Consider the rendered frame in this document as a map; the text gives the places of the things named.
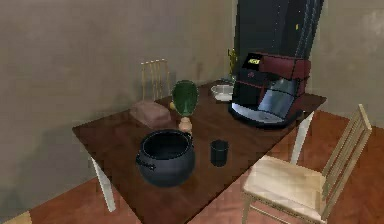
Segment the green bulb on wooden base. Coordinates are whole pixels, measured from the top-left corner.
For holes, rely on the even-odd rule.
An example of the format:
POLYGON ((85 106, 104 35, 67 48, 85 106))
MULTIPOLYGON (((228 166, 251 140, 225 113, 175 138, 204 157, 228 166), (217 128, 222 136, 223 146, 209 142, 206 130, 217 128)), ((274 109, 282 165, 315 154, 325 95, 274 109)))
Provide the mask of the green bulb on wooden base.
POLYGON ((179 129, 192 133, 190 117, 194 113, 199 98, 196 84, 190 80, 178 81, 172 90, 172 101, 176 112, 181 116, 179 129))

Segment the white shallow bowl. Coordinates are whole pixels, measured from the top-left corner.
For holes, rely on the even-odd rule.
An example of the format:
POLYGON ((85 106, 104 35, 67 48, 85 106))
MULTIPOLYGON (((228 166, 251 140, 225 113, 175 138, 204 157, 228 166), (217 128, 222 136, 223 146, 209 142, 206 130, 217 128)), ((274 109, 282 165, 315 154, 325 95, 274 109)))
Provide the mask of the white shallow bowl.
POLYGON ((211 87, 211 92, 216 100, 229 102, 232 100, 233 87, 231 85, 215 85, 211 87))

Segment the small black cup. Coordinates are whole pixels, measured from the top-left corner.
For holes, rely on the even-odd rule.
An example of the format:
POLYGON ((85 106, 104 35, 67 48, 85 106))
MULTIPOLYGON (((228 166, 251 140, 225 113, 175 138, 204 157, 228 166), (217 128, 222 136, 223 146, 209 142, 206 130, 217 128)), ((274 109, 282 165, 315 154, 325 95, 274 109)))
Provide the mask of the small black cup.
POLYGON ((222 167, 227 162, 229 143, 224 140, 214 140, 210 144, 210 161, 216 167, 222 167))

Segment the pale wooden chair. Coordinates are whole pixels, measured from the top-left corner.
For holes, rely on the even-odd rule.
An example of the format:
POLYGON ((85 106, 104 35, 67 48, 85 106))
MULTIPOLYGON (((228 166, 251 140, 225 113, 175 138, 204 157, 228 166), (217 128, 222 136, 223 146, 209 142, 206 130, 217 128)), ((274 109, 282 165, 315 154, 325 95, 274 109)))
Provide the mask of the pale wooden chair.
POLYGON ((247 224, 256 201, 305 224, 327 224, 371 133, 367 113, 359 105, 322 171, 263 156, 252 166, 243 185, 241 224, 247 224))
POLYGON ((142 99, 158 100, 171 94, 170 72, 166 59, 141 63, 142 99))

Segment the black round pot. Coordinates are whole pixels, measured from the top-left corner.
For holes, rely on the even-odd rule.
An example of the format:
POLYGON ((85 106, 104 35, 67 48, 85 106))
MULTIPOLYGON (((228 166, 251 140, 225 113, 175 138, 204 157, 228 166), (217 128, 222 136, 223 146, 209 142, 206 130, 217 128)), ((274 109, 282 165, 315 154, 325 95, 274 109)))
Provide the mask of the black round pot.
POLYGON ((192 135, 175 129, 151 132, 140 144, 136 165, 144 180, 154 186, 182 184, 195 168, 192 135))

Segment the small yellow-green plant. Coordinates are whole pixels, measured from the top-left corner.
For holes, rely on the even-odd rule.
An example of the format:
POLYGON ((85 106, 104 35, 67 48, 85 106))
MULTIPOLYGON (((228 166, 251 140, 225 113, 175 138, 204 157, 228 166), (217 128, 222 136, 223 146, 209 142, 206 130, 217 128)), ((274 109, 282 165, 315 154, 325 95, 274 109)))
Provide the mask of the small yellow-green plant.
POLYGON ((234 48, 232 48, 232 49, 228 50, 227 54, 229 57, 229 76, 230 76, 230 78, 233 78, 234 67, 235 67, 236 62, 237 62, 236 51, 234 48))

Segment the black and red coffee machine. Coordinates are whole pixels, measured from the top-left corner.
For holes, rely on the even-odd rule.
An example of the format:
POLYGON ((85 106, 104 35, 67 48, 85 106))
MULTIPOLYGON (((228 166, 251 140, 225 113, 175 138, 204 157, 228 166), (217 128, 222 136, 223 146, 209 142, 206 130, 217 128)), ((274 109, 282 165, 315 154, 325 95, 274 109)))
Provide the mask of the black and red coffee machine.
POLYGON ((303 114, 310 69, 307 59, 249 53, 237 74, 228 111, 257 128, 288 126, 303 114))

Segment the dark brown wooden table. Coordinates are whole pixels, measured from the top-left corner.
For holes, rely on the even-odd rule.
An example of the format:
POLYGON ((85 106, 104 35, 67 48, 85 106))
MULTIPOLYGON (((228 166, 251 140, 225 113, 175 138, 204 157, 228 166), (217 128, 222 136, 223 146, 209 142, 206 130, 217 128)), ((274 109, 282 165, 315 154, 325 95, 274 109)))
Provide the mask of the dark brown wooden table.
POLYGON ((158 188, 141 177, 135 158, 150 130, 127 111, 73 129, 143 224, 186 224, 300 124, 296 120, 280 130, 246 125, 230 115, 227 104, 216 102, 211 87, 210 83, 199 87, 191 117, 196 166, 177 187, 158 188), (218 139, 229 143, 222 167, 210 161, 210 144, 218 139))

